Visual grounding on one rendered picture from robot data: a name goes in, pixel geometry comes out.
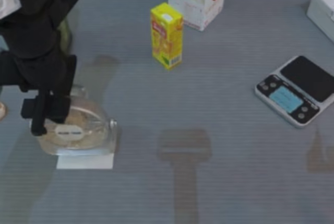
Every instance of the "yellow juice box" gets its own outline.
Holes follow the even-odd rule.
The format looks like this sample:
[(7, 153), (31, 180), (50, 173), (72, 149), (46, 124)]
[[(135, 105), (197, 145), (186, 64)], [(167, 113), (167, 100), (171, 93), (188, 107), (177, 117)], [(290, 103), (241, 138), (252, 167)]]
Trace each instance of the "yellow juice box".
[(151, 10), (153, 57), (166, 69), (182, 62), (183, 16), (167, 3)]

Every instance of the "yellow carton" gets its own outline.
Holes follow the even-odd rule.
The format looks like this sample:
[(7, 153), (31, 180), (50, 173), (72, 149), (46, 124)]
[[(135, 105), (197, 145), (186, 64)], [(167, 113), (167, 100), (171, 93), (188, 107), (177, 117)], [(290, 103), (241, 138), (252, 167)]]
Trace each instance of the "yellow carton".
[(151, 10), (153, 57), (166, 69), (182, 62), (183, 16), (167, 3)]

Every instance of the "blue display screen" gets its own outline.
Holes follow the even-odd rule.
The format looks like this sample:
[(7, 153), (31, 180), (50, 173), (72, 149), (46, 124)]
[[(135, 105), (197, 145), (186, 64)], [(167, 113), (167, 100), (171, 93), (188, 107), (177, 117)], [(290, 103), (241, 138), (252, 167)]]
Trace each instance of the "blue display screen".
[(273, 92), (269, 98), (281, 108), (283, 108), (287, 113), (292, 113), (303, 104), (303, 100), (298, 98), (284, 86), (281, 86), (279, 89)]

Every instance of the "gray table surface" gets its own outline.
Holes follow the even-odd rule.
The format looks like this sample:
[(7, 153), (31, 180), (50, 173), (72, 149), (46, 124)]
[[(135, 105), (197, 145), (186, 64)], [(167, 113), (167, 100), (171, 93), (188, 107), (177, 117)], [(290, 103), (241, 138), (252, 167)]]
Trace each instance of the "gray table surface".
[(0, 223), (334, 223), (334, 109), (295, 129), (253, 93), (295, 55), (334, 73), (308, 0), (226, 0), (205, 32), (185, 29), (171, 72), (151, 57), (163, 1), (81, 0), (70, 15), (77, 81), (122, 127), (114, 170), (56, 170), (19, 117), (26, 95), (4, 88)]

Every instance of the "green object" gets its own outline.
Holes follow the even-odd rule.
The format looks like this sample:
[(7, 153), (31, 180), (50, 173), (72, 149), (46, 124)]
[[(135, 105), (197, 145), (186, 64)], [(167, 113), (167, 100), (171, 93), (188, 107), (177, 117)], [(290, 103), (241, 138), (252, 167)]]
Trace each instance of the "green object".
[(65, 19), (58, 27), (58, 30), (61, 33), (61, 49), (65, 54), (69, 54), (72, 34), (68, 25), (67, 19)]

